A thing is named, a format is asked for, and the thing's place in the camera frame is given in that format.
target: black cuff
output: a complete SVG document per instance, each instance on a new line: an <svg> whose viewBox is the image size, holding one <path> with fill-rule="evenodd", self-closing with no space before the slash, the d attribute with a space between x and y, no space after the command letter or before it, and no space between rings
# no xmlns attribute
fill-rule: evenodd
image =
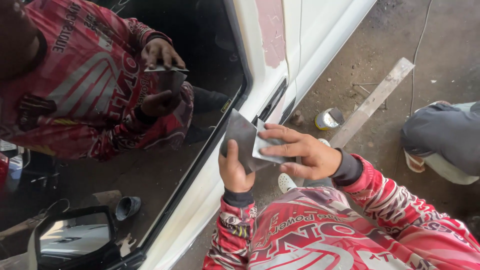
<svg viewBox="0 0 480 270"><path fill-rule="evenodd" d="M145 41L145 44L147 44L148 42L152 41L152 39L154 39L154 38L164 39L164 40L166 40L170 45L173 46L173 44L170 42L170 40L169 40L166 36L164 36L164 35L162 35L162 34L157 34L157 33L151 33L151 34L147 37L147 40Z"/></svg>
<svg viewBox="0 0 480 270"><path fill-rule="evenodd" d="M156 116L148 116L146 115L142 109L140 108L140 106L138 107L135 107L135 109L133 109L133 112L135 113L135 117L137 118L138 121L142 122L142 124L146 124L146 125L153 125L155 124L155 122L158 120L158 117Z"/></svg>
<svg viewBox="0 0 480 270"><path fill-rule="evenodd" d="M338 186L351 185L360 178L361 173L363 172L363 164L361 160L349 155L343 149L336 149L342 152L342 163L337 171L330 177Z"/></svg>
<svg viewBox="0 0 480 270"><path fill-rule="evenodd" d="M247 192L232 192L225 188L225 193L223 194L223 200L230 206L233 207L247 207L253 203L253 193L250 189Z"/></svg>

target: garage floor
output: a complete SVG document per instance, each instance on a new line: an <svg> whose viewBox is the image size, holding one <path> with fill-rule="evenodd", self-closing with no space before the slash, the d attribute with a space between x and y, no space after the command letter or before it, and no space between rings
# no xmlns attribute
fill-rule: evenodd
<svg viewBox="0 0 480 270"><path fill-rule="evenodd" d="M413 61L428 3L429 0L379 0L298 106L306 123L289 127L330 139L335 130L318 130L313 123L316 114L337 106L348 117L355 104L360 105L365 98L365 93L353 88L352 83L380 82L401 57ZM451 103L480 100L478 29L480 4L476 0L433 0L417 57L414 110L437 100ZM480 183L455 185L429 168L423 173L413 173L406 167L403 154L396 162L399 130L409 115L411 97L412 81L408 76L390 95L389 109L377 110L345 150L362 155L385 176L394 178L455 218L463 219L480 211L480 204L476 202ZM257 206L264 206L280 195L276 183L278 175L276 167L257 173L254 186ZM174 269L202 267L215 219Z"/></svg>

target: hand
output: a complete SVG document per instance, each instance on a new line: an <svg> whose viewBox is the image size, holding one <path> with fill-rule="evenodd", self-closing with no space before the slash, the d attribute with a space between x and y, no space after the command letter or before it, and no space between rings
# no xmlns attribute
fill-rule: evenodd
<svg viewBox="0 0 480 270"><path fill-rule="evenodd" d="M245 169L239 161L239 146L235 140L227 142L227 157L218 155L218 166L225 188L231 192L241 193L252 189L255 182L255 172L245 174Z"/></svg>
<svg viewBox="0 0 480 270"><path fill-rule="evenodd" d="M280 171L290 176L318 180L334 174L342 162L342 153L316 138L296 132L282 125L265 124L265 131L258 135L262 139L281 139L287 144L260 149L266 156L301 157L302 164L286 162Z"/></svg>
<svg viewBox="0 0 480 270"><path fill-rule="evenodd" d="M140 108L148 116L162 117L171 114L180 104L180 94L172 96L172 91L167 90L144 98Z"/></svg>
<svg viewBox="0 0 480 270"><path fill-rule="evenodd" d="M185 68L185 62L181 59L180 55L175 49L163 38L154 38L145 45L142 50L142 59L145 61L145 65L149 69L156 68L156 60L163 59L163 66L166 69L172 67L172 59L176 62L176 66L179 68Z"/></svg>

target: wooden plank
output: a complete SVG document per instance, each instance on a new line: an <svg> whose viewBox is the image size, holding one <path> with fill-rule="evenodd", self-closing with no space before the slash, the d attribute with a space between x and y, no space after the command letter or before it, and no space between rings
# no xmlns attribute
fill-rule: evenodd
<svg viewBox="0 0 480 270"><path fill-rule="evenodd" d="M330 140L330 145L333 148L344 147L414 66L406 58L400 59L387 77L363 101L358 109L350 115L345 124Z"/></svg>

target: metal can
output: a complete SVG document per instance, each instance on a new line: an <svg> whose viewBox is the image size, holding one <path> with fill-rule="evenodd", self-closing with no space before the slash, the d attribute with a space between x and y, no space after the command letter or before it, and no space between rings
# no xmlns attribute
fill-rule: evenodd
<svg viewBox="0 0 480 270"><path fill-rule="evenodd" d="M336 128L340 126L340 123L335 121L333 117L328 113L329 111L333 110L333 108L329 108L322 113L319 113L315 117L315 125L320 130L329 130L331 128Z"/></svg>

